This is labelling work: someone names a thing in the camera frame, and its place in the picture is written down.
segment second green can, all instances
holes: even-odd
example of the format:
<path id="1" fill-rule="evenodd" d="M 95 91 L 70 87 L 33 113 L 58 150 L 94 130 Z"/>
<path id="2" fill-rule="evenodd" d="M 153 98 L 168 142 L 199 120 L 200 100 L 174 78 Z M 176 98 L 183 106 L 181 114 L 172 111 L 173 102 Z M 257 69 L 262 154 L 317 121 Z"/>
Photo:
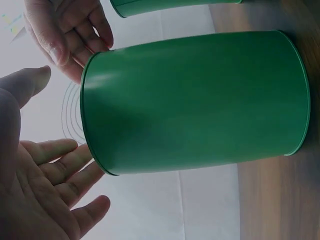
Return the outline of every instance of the second green can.
<path id="1" fill-rule="evenodd" d="M 133 15 L 191 5 L 240 3 L 242 0 L 110 0 L 119 16 Z"/>
<path id="2" fill-rule="evenodd" d="M 80 109 L 107 173 L 152 173 L 291 155 L 306 136 L 310 94 L 282 32 L 217 33 L 94 55 Z"/>

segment finger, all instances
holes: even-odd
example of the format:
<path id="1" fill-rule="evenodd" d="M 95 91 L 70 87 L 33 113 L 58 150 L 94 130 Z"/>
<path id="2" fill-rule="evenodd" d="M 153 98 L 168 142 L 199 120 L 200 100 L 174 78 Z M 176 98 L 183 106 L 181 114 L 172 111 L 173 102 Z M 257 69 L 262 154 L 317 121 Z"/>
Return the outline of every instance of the finger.
<path id="1" fill-rule="evenodd" d="M 50 79 L 49 66 L 25 68 L 0 79 L 0 88 L 14 96 L 22 108 L 32 96 L 43 90 Z"/>
<path id="2" fill-rule="evenodd" d="M 90 13 L 88 18 L 91 24 L 95 27 L 100 38 L 105 41 L 106 45 L 110 49 L 114 45 L 114 36 L 101 3 Z"/>
<path id="3" fill-rule="evenodd" d="M 56 185 L 55 189 L 65 204 L 72 208 L 104 174 L 94 161 L 72 176 L 67 182 Z"/>
<path id="4" fill-rule="evenodd" d="M 68 62 L 69 49 L 64 33 L 56 20 L 54 7 L 47 0 L 25 2 L 25 16 L 28 19 L 37 42 L 59 66 Z"/>
<path id="5" fill-rule="evenodd" d="M 80 84 L 81 75 L 84 68 L 80 66 L 72 57 L 69 58 L 66 65 L 60 66 L 59 69 L 76 84 Z"/>
<path id="6" fill-rule="evenodd" d="M 52 183 L 58 185 L 64 183 L 73 174 L 83 168 L 92 156 L 86 144 L 79 146 L 76 150 L 69 152 L 54 163 L 46 163 L 39 166 L 43 174 Z"/>
<path id="7" fill-rule="evenodd" d="M 107 196 L 99 196 L 88 205 L 72 210 L 79 224 L 81 238 L 106 215 L 110 208 Z"/>
<path id="8" fill-rule="evenodd" d="M 20 144 L 28 151 L 37 165 L 54 161 L 78 147 L 78 143 L 73 139 L 59 139 L 40 143 L 20 141 Z"/>
<path id="9" fill-rule="evenodd" d="M 97 36 L 93 26 L 87 19 L 80 23 L 75 30 L 81 37 L 82 42 L 93 53 L 106 52 L 109 50 L 106 43 L 99 36 Z"/>
<path id="10" fill-rule="evenodd" d="M 84 66 L 92 56 L 92 52 L 86 47 L 75 30 L 66 33 L 65 37 L 69 44 L 72 57 L 74 57 L 81 66 Z"/>

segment circular pencil drawing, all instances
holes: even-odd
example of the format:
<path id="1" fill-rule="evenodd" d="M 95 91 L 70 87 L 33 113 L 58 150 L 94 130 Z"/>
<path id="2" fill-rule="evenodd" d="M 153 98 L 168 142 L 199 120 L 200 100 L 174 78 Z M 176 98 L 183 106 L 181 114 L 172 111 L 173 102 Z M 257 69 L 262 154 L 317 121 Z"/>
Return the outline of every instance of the circular pencil drawing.
<path id="1" fill-rule="evenodd" d="M 80 86 L 73 82 L 63 97 L 61 125 L 67 139 L 74 139 L 79 144 L 86 143 L 80 115 Z"/>

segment fingernail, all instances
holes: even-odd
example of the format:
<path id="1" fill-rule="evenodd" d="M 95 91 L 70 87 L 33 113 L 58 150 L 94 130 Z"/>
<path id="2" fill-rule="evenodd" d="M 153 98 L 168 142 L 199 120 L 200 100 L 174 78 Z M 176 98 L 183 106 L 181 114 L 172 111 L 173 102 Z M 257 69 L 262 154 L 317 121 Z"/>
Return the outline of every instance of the fingernail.
<path id="1" fill-rule="evenodd" d="M 59 65 L 59 60 L 61 57 L 61 50 L 57 47 L 52 48 L 50 51 L 50 57 L 52 58 L 52 60 L 54 61 L 54 63 L 56 65 Z"/>

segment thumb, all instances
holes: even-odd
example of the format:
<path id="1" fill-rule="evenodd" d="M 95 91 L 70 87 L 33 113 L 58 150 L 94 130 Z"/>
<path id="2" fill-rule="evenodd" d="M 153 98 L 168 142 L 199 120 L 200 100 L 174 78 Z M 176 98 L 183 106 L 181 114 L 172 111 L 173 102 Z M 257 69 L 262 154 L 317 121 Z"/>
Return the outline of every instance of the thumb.
<path id="1" fill-rule="evenodd" d="M 48 84 L 50 75 L 50 68 L 45 66 L 26 68 L 0 78 L 0 187 L 9 188 L 14 179 L 20 137 L 20 108 Z"/>
<path id="2" fill-rule="evenodd" d="M 35 40 L 58 66 L 69 60 L 69 48 L 64 33 L 58 25 L 54 6 L 49 0 L 24 0 L 25 17 L 35 35 Z"/>

